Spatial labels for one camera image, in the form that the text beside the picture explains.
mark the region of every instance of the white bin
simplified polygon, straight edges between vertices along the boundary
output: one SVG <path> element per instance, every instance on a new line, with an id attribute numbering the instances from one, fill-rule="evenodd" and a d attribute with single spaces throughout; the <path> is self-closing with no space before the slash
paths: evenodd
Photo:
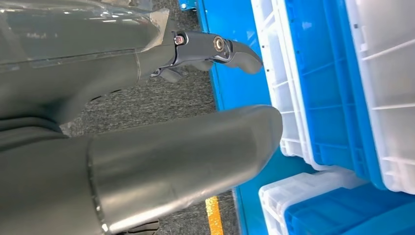
<path id="1" fill-rule="evenodd" d="M 415 194 L 415 1 L 346 3 L 383 181 Z"/>
<path id="2" fill-rule="evenodd" d="M 352 189 L 365 183 L 353 171 L 335 167 L 315 174 L 301 173 L 263 186 L 259 198 L 269 235 L 288 235 L 284 213 L 289 206 L 337 188 Z"/>
<path id="3" fill-rule="evenodd" d="M 313 158 L 285 2 L 252 0 L 252 7 L 272 105 L 282 114 L 281 151 L 327 169 Z"/>

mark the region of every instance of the gray carpet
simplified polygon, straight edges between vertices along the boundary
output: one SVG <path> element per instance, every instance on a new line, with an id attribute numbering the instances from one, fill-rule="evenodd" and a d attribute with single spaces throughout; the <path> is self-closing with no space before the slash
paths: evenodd
<path id="1" fill-rule="evenodd" d="M 182 12 L 177 0 L 153 0 L 154 8 L 169 8 L 178 28 L 199 30 L 195 12 Z M 176 84 L 151 78 L 136 87 L 104 95 L 86 105 L 73 121 L 62 126 L 64 133 L 79 136 L 153 124 L 177 118 L 215 112 L 207 72 L 182 69 L 183 80 Z M 224 234 L 236 235 L 238 223 L 231 192 L 219 196 Z M 210 234 L 205 203 L 161 218 L 159 235 Z"/>

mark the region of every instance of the blue bin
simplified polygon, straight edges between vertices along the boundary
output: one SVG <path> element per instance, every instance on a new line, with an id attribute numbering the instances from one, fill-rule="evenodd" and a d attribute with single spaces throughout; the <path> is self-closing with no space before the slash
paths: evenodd
<path id="1" fill-rule="evenodd" d="M 285 221 L 290 235 L 410 235 L 414 214 L 414 195 L 366 184 L 294 204 Z"/>
<path id="2" fill-rule="evenodd" d="M 314 159 L 386 189 L 344 0 L 286 0 Z"/>

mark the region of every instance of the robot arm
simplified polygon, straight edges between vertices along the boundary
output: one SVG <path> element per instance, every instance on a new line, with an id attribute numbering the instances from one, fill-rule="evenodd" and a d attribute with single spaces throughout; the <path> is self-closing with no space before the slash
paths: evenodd
<path id="1" fill-rule="evenodd" d="M 276 151 L 282 120 L 269 106 L 61 133 L 89 100 L 149 76 L 177 80 L 177 66 L 261 69 L 247 46 L 172 30 L 165 13 L 0 2 L 0 234 L 117 234 L 249 180 Z"/>

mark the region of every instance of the yellow floor marking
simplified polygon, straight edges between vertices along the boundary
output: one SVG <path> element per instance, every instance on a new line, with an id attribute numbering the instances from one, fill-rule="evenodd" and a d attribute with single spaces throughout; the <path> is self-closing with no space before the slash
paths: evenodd
<path id="1" fill-rule="evenodd" d="M 222 220 L 220 217 L 218 197 L 206 199 L 207 219 L 209 220 L 210 234 L 223 235 Z"/>

